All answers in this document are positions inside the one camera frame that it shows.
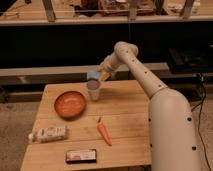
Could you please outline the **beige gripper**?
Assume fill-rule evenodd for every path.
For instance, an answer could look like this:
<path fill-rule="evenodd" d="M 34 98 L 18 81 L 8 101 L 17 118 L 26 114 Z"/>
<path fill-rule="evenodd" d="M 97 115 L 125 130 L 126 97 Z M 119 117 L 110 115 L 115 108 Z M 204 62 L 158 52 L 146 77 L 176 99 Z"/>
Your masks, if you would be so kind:
<path fill-rule="evenodd" d="M 114 54 L 108 55 L 98 67 L 98 70 L 101 72 L 99 81 L 106 81 L 110 77 L 109 73 L 114 72 L 118 67 L 118 58 Z"/>

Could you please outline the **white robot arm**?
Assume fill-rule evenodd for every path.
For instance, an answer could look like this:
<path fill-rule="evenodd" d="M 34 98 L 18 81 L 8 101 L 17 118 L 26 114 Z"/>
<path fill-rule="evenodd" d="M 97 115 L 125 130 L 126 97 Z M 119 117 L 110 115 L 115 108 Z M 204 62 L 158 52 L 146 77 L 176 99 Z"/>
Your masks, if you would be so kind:
<path fill-rule="evenodd" d="M 195 124 L 187 98 L 168 87 L 138 59 L 138 47 L 119 41 L 99 65 L 105 81 L 126 64 L 150 99 L 149 130 L 152 171 L 202 171 Z"/>

